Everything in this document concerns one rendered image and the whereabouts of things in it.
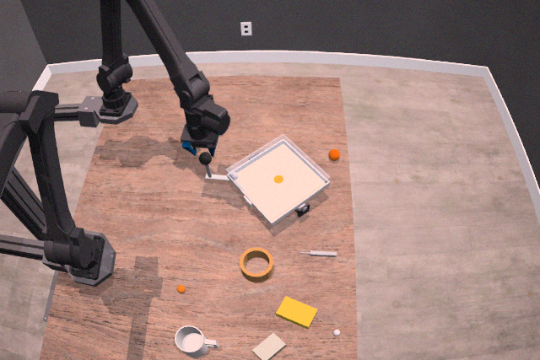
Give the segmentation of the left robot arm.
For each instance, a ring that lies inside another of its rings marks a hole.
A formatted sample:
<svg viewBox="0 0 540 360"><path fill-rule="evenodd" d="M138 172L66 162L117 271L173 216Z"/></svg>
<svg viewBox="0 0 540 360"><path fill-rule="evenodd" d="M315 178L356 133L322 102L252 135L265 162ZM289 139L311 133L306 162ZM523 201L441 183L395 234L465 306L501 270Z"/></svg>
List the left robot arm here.
<svg viewBox="0 0 540 360"><path fill-rule="evenodd" d="M126 1L166 67L186 123L224 135L230 126L228 111L216 105L213 95L208 94L210 85L203 71L199 72L184 52L156 2ZM131 92L122 88L123 83L131 81L132 67L128 55L122 55L121 0L100 0L100 17L103 57L96 80L104 94L99 113L120 117L132 97Z"/></svg>

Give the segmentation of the yellow flat rectangular block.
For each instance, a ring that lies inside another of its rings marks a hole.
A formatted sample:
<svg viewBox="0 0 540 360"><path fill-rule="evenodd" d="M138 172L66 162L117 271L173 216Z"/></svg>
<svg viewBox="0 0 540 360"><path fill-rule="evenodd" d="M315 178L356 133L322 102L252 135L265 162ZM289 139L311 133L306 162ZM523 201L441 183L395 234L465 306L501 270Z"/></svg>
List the yellow flat rectangular block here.
<svg viewBox="0 0 540 360"><path fill-rule="evenodd" d="M312 308L311 306L298 302L292 298L285 297L276 316L308 330L316 312L317 309Z"/></svg>

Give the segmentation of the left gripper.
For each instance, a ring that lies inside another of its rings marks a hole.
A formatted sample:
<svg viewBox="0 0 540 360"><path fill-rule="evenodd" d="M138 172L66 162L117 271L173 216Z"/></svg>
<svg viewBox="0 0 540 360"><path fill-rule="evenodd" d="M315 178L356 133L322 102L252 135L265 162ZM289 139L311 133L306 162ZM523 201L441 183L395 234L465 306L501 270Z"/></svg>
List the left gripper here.
<svg viewBox="0 0 540 360"><path fill-rule="evenodd" d="M208 151L213 157L218 139L218 134L214 132L209 133L208 130L205 130L201 126L189 126L188 124L185 124L181 134L182 147L194 156L196 156L197 148L208 148Z"/></svg>

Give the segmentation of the white mug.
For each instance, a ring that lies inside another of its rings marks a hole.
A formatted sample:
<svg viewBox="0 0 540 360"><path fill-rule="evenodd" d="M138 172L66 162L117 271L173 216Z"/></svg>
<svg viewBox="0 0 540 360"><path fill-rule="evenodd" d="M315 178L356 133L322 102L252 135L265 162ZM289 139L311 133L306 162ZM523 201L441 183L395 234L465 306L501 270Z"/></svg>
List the white mug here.
<svg viewBox="0 0 540 360"><path fill-rule="evenodd" d="M182 351L186 355L190 357L201 357L207 352L209 347L219 348L219 344L217 341L208 340L203 335L203 333L202 332L200 333L200 332L201 331L195 326L192 326L192 325L183 326L175 334L175 343L181 350L183 349ZM207 345L207 344L213 344L213 345ZM190 351L190 352L185 352L185 351Z"/></svg>

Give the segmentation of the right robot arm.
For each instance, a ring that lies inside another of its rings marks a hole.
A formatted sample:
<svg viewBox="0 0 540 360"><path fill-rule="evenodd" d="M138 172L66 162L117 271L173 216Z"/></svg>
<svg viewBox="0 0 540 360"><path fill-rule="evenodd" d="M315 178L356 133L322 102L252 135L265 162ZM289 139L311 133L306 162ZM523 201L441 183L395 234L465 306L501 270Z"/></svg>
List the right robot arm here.
<svg viewBox="0 0 540 360"><path fill-rule="evenodd" d="M68 208L54 129L58 93L32 91L0 93L0 195L14 156L28 135L46 216L45 257L61 268L69 265L74 276L97 280L105 240L77 228Z"/></svg>

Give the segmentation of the pale pink flat rectangular block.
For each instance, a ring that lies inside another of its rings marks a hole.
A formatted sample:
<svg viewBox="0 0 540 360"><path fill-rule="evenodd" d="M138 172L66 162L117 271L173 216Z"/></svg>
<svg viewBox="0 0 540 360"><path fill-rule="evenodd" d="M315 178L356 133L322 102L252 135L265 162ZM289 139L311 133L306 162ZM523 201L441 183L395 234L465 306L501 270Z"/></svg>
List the pale pink flat rectangular block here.
<svg viewBox="0 0 540 360"><path fill-rule="evenodd" d="M272 333L267 339L255 347L252 352L261 360L270 360L285 347L286 344Z"/></svg>

